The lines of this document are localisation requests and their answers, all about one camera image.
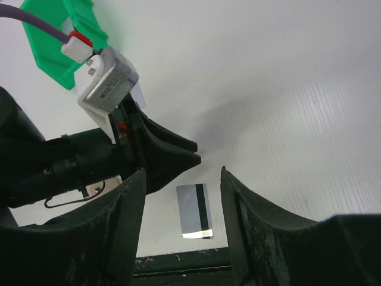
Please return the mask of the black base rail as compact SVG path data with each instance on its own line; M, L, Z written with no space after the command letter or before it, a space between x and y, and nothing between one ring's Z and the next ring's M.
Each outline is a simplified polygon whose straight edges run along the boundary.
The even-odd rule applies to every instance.
M138 257L132 285L233 285L228 248Z

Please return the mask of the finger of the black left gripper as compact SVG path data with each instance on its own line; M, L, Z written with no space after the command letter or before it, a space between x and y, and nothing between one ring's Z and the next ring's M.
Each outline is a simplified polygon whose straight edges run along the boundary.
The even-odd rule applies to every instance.
M185 171L199 165L201 157L197 151L197 147L140 148L140 160L146 174L146 193L161 190Z
M144 125L148 128L148 130L158 139L180 147L184 150L190 151L192 153L196 153L198 151L198 145L196 142L193 142L187 138L184 138L149 119L145 113L142 112L141 108L135 102L131 95L127 96L128 102L131 102L135 105L135 107L130 107L129 109L132 111L137 111L141 116Z

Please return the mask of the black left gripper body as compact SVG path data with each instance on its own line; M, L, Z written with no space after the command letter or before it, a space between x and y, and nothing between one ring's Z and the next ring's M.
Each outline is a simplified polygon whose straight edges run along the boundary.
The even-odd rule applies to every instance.
M1 207L17 208L117 175L128 178L136 156L100 128L45 140L1 89Z

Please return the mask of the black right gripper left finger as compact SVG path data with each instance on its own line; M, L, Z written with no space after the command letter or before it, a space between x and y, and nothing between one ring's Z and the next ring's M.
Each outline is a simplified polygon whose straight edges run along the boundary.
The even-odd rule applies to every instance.
M145 197L141 169L43 225L1 226L1 284L131 285Z

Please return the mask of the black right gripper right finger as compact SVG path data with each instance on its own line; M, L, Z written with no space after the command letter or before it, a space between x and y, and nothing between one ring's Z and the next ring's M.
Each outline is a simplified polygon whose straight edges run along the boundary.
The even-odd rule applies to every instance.
M380 215L317 222L287 211L221 170L235 285L379 285Z

